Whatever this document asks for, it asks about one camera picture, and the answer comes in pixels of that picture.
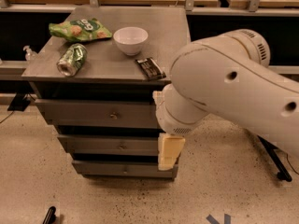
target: cabinet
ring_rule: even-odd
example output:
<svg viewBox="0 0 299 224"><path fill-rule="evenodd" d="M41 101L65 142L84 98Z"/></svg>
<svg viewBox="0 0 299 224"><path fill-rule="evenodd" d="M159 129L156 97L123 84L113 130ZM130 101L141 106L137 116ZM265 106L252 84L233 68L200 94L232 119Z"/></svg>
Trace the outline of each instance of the cabinet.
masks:
<svg viewBox="0 0 299 224"><path fill-rule="evenodd" d="M178 7L79 7L68 20L97 18L114 33L139 26L149 33L135 57L121 53L113 39L84 44L88 58L75 77L64 77L56 62L69 44L52 37L30 62L22 78L29 81L36 106L82 175L120 175L174 179L178 161L158 170L158 136L154 91L170 82L175 51L190 42L185 10ZM147 81L135 59L152 57L167 78Z"/></svg>

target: green chip bag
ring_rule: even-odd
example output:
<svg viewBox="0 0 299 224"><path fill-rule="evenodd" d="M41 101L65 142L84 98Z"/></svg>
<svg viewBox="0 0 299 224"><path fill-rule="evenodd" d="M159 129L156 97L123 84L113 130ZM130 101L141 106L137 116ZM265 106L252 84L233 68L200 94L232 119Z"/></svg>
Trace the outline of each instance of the green chip bag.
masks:
<svg viewBox="0 0 299 224"><path fill-rule="evenodd" d="M112 33L98 20L64 21L49 24L50 34L63 37L69 42L85 42L96 39L111 38Z"/></svg>

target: concrete floor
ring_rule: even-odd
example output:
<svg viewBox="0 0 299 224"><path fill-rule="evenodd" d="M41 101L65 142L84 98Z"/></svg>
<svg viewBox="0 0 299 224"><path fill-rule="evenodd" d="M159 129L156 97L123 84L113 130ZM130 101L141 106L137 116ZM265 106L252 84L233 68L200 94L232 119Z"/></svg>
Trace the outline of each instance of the concrete floor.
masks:
<svg viewBox="0 0 299 224"><path fill-rule="evenodd" d="M0 105L0 120L9 113ZM277 179L254 135L209 115L187 137L175 181L85 178L30 105L0 124L0 223L42 223L52 205L64 224L222 224L224 214L232 224L299 223L299 176L278 155L292 182Z"/></svg>

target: bowl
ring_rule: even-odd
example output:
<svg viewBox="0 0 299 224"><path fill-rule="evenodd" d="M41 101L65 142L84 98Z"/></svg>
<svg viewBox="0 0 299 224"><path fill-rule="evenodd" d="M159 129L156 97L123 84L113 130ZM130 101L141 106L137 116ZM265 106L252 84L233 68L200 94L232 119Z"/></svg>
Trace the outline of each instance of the bowl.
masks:
<svg viewBox="0 0 299 224"><path fill-rule="evenodd" d="M148 37L147 31L140 27L124 27L113 35L117 47L128 56L138 54Z"/></svg>

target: green can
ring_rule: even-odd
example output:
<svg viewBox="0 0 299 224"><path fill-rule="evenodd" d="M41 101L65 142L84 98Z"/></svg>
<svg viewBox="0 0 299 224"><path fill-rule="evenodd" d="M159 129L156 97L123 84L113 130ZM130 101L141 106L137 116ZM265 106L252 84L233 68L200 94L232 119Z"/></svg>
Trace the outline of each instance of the green can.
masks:
<svg viewBox="0 0 299 224"><path fill-rule="evenodd" d="M79 43L73 44L57 62L57 68L66 77L73 77L85 63L86 57L86 48Z"/></svg>

